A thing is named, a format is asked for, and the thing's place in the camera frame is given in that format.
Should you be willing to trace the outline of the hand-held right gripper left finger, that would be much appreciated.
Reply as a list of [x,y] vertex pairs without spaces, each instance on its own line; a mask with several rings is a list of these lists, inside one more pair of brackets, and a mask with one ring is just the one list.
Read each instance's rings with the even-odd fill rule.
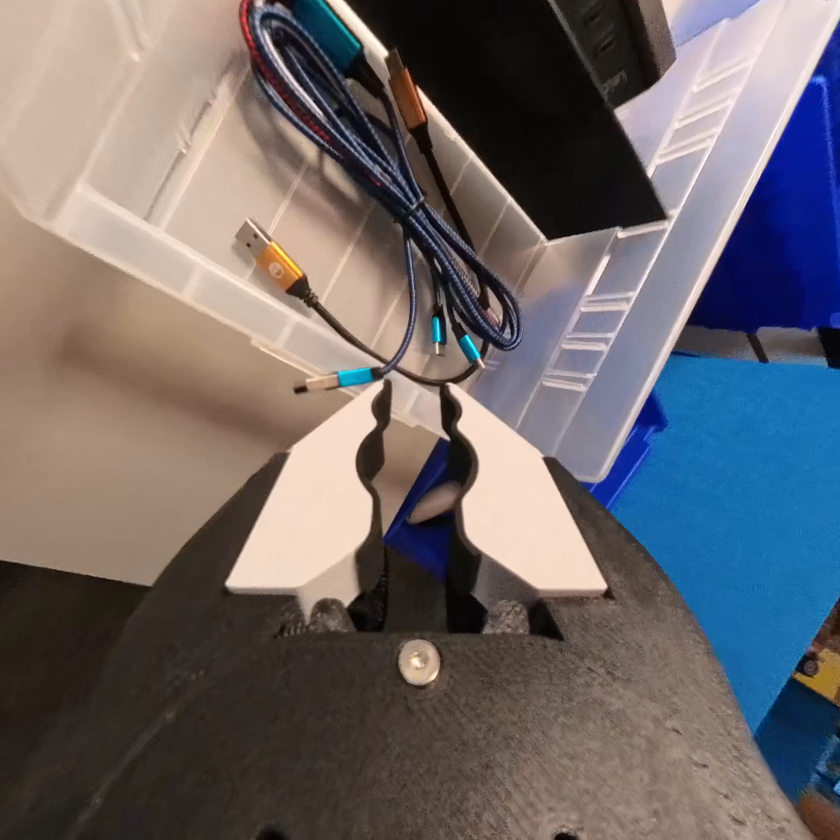
[[225,581],[234,595],[285,595],[310,618],[323,602],[348,610],[385,567],[382,504],[392,385],[347,402],[281,458],[280,472]]

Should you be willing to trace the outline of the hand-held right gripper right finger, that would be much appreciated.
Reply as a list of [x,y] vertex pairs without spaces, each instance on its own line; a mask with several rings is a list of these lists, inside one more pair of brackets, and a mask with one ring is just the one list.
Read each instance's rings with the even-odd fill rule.
[[449,632],[560,632],[553,600],[606,579],[555,480],[560,465],[456,385],[440,394],[458,483],[445,577]]

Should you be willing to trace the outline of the large blue plastic bin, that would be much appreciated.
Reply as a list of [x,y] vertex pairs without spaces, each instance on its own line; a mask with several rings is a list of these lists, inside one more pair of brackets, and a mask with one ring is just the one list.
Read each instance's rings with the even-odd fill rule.
[[[633,429],[609,474],[595,484],[584,483],[593,498],[612,511],[652,451],[656,437],[668,426],[664,408],[655,393],[646,400]],[[448,466],[449,441],[440,438],[420,470],[404,502],[385,534],[385,545],[415,561],[443,580],[448,567],[449,542],[454,516],[441,513],[428,521],[410,523],[409,518],[426,494],[454,478]]]

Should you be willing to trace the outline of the black cable orange plug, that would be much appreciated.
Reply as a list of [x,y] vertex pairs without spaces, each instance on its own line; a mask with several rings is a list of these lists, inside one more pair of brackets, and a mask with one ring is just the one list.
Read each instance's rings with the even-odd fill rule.
[[458,333],[458,346],[465,352],[468,361],[467,368],[447,379],[433,379],[421,374],[412,373],[401,368],[398,362],[403,360],[417,325],[417,279],[413,251],[407,234],[403,234],[404,262],[406,268],[406,289],[408,299],[408,317],[403,341],[391,359],[375,352],[366,346],[347,330],[321,303],[319,297],[312,290],[308,276],[302,268],[288,255],[288,253],[269,236],[269,234],[252,219],[247,219],[236,234],[236,243],[244,246],[251,254],[255,266],[289,296],[301,301],[307,308],[315,312],[332,331],[336,332],[344,341],[355,349],[362,351],[374,359],[377,364],[367,366],[381,366],[384,373],[401,373],[414,383],[429,386],[442,386],[445,383],[464,383],[479,371],[485,369],[486,350],[478,350],[472,339],[465,331]]

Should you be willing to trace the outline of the clear plastic organizer box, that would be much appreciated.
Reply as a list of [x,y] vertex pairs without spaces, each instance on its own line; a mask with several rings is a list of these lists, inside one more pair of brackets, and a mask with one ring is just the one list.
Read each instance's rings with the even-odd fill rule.
[[[434,151],[526,330],[473,396],[576,478],[603,480],[838,23],[838,2],[686,3],[675,64],[622,105],[665,219],[561,237],[425,99]],[[237,2],[2,2],[2,184],[30,221],[243,333],[303,375],[372,366],[235,246],[265,225],[382,354],[408,302],[398,226],[250,76]]]

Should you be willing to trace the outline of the long black usb hub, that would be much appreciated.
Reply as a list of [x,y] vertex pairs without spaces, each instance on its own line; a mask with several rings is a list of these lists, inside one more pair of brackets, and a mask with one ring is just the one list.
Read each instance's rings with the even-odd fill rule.
[[553,5],[614,109],[650,89],[676,61],[662,1],[555,1]]

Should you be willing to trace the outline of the person's right hand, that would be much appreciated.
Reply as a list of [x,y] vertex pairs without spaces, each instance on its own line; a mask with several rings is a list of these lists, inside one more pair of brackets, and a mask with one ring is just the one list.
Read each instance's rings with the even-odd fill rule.
[[413,526],[419,525],[452,512],[460,493],[461,485],[455,480],[437,485],[421,497],[408,514],[406,522]]

